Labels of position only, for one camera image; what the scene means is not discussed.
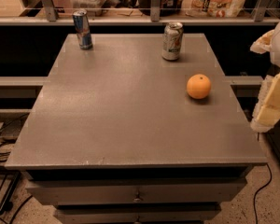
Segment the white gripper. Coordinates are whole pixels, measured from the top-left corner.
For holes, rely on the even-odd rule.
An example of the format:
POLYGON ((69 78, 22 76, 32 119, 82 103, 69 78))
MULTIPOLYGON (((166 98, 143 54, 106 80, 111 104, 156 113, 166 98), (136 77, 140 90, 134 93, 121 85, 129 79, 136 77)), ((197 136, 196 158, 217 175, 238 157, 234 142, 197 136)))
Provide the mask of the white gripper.
POLYGON ((268 132, 280 120, 280 73, 267 75, 261 83, 251 128, 256 133, 268 132))

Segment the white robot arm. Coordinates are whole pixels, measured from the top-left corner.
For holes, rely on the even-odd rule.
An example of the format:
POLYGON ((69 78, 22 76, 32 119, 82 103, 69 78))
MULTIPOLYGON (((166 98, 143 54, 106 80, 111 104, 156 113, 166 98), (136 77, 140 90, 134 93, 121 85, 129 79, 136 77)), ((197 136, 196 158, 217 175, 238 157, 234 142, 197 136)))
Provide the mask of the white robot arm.
MULTIPOLYGON (((269 52, 271 63, 280 68, 280 22, 256 40, 250 50, 258 54, 269 52)), ((254 132, 266 133, 279 120, 280 72, 273 76, 267 75, 262 81, 250 126, 254 132)))

